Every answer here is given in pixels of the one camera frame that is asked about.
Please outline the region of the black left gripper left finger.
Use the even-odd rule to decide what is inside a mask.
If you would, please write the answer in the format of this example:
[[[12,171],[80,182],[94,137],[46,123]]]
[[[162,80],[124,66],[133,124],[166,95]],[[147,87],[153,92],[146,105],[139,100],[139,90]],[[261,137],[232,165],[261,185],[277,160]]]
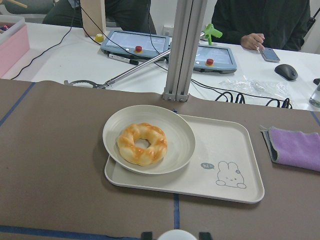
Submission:
[[[153,240],[153,232],[152,231],[144,231],[140,235],[141,240]]]

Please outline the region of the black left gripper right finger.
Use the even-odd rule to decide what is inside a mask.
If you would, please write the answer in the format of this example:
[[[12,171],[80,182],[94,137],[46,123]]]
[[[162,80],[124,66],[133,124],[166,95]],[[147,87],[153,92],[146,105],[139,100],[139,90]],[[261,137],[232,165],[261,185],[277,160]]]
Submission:
[[[212,235],[210,232],[199,232],[199,240],[212,240]]]

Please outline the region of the person's hand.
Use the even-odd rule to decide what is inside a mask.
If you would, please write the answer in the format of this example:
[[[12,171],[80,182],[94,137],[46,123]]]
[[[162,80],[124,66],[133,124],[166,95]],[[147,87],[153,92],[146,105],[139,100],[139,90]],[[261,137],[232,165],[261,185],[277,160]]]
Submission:
[[[240,45],[247,50],[264,49],[263,46],[265,36],[263,33],[250,33],[244,35],[240,39]]]

